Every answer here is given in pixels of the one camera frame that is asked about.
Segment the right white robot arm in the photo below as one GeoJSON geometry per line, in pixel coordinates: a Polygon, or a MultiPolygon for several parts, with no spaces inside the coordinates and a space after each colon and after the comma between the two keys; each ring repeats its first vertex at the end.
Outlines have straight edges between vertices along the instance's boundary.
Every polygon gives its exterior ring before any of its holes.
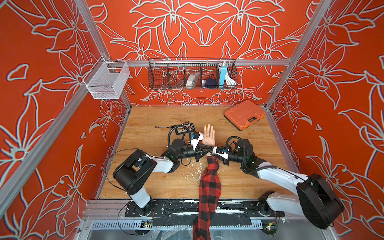
{"type": "Polygon", "coordinates": [[[223,164],[239,163],[244,174],[272,182],[290,191],[289,195],[267,191],[258,199],[257,211],[267,216],[272,212],[291,213],[305,217],[319,229],[328,228],[345,210],[337,194],[318,175],[294,173],[255,155],[253,145],[247,140],[234,137],[235,147],[213,147],[212,154],[223,164]]]}

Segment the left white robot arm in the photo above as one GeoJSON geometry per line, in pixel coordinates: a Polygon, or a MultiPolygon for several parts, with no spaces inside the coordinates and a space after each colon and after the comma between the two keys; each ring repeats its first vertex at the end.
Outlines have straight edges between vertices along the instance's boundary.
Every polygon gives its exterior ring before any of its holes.
{"type": "Polygon", "coordinates": [[[195,139],[189,145],[182,139],[174,140],[160,157],[137,149],[115,169],[113,178],[144,215],[152,208],[152,198],[144,187],[152,173],[173,173],[182,159],[192,157],[199,160],[212,150],[213,147],[203,145],[195,139]]]}

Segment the pale mannequin hand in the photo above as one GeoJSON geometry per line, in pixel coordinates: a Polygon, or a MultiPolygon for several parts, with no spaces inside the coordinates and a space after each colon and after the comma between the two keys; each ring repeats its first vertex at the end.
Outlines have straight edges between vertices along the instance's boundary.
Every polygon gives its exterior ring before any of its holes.
{"type": "Polygon", "coordinates": [[[210,124],[204,126],[202,143],[209,147],[216,146],[215,129],[210,124]]]}

